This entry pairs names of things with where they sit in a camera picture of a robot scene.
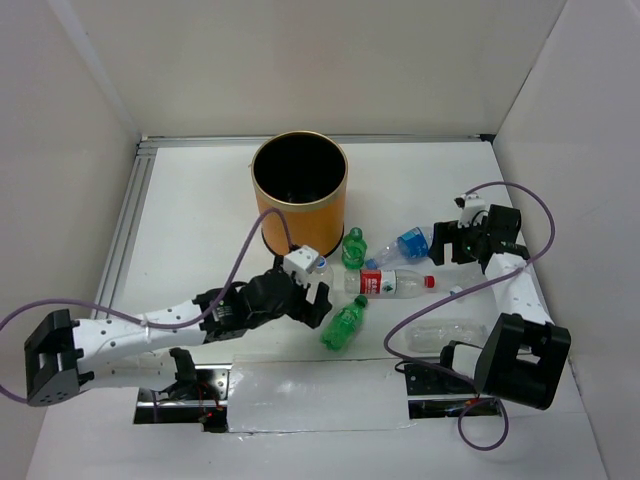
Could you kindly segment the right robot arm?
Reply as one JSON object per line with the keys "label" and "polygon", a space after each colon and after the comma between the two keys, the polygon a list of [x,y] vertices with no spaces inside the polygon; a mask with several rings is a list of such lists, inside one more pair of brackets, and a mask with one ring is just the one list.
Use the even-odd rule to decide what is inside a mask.
{"label": "right robot arm", "polygon": [[499,313],[476,360],[474,386],[482,394],[545,410],[555,397],[571,336],[546,313],[527,270],[532,257],[517,242],[521,213],[487,205],[476,194],[455,203],[460,218],[434,225],[428,256],[442,265],[449,244],[452,262],[479,264]]}

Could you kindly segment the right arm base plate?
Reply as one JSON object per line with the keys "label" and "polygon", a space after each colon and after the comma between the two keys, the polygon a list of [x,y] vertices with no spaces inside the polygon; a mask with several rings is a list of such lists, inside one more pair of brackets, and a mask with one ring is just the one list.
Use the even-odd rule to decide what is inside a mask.
{"label": "right arm base plate", "polygon": [[476,401],[469,384],[448,374],[405,361],[394,370],[404,378],[411,420],[458,417]]}

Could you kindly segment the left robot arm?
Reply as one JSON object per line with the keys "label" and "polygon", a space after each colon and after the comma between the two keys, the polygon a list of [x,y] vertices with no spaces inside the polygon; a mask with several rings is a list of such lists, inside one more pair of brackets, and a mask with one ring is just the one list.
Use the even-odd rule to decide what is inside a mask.
{"label": "left robot arm", "polygon": [[189,347],[234,340],[281,317],[311,329],[321,325],[332,305],[329,284],[310,279],[316,263],[304,249],[276,256],[248,282],[130,321],[53,311],[24,343],[26,403],[48,407],[87,390],[133,386],[187,398],[198,381]]}

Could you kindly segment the green soda bottle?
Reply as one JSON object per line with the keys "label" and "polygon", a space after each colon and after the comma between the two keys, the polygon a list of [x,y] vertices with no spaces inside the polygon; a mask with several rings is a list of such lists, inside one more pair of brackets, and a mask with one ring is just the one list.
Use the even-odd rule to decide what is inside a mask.
{"label": "green soda bottle", "polygon": [[355,300],[340,309],[321,334],[321,343],[330,351],[341,351],[358,333],[364,321],[368,299],[358,295]]}

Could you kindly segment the clear bottle blue-white cap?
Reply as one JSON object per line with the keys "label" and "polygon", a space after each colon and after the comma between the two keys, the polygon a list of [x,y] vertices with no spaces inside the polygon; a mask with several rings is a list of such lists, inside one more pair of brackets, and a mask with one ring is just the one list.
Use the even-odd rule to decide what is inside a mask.
{"label": "clear bottle blue-white cap", "polygon": [[333,301],[333,284],[334,284],[334,272],[332,267],[328,264],[324,256],[318,258],[315,269],[309,276],[310,287],[307,295],[307,299],[313,303],[316,297],[318,286],[321,283],[326,284],[329,287],[328,299]]}

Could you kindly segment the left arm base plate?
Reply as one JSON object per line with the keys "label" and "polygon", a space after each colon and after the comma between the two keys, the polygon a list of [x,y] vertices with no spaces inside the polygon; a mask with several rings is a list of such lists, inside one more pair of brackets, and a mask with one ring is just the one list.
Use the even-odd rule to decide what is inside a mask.
{"label": "left arm base plate", "polygon": [[172,394],[139,389],[133,424],[197,424],[204,432],[226,433],[231,367],[231,364],[197,365],[196,384]]}

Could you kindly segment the small green bottle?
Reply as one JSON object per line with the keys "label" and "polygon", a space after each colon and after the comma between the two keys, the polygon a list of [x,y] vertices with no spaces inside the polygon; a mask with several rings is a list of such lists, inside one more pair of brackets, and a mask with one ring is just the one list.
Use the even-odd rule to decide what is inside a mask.
{"label": "small green bottle", "polygon": [[359,227],[353,227],[343,237],[341,261],[349,270],[359,270],[365,263],[367,243],[364,240],[363,231]]}

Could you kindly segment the red label clear bottle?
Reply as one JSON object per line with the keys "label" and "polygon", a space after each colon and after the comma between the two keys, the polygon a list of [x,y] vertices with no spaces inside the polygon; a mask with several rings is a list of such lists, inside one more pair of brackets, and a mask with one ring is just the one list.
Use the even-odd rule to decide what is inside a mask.
{"label": "red label clear bottle", "polygon": [[410,299],[436,288],[433,275],[412,270],[347,270],[343,280],[346,293],[368,297]]}

